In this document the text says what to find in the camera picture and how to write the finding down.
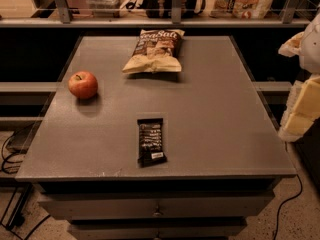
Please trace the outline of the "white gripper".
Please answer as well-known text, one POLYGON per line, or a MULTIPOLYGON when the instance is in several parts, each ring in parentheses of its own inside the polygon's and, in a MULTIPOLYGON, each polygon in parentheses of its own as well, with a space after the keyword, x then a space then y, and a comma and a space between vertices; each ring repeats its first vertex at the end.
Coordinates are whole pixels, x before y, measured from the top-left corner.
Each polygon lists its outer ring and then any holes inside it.
MULTIPOLYGON (((286 57, 299 54, 300 67, 312 74, 319 74, 320 14, 315 16, 304 32, 297 33, 282 44, 278 53, 286 57)), ((320 75, 312 75, 304 82, 295 81, 291 87, 278 136, 285 142, 295 142, 319 118, 320 75)))

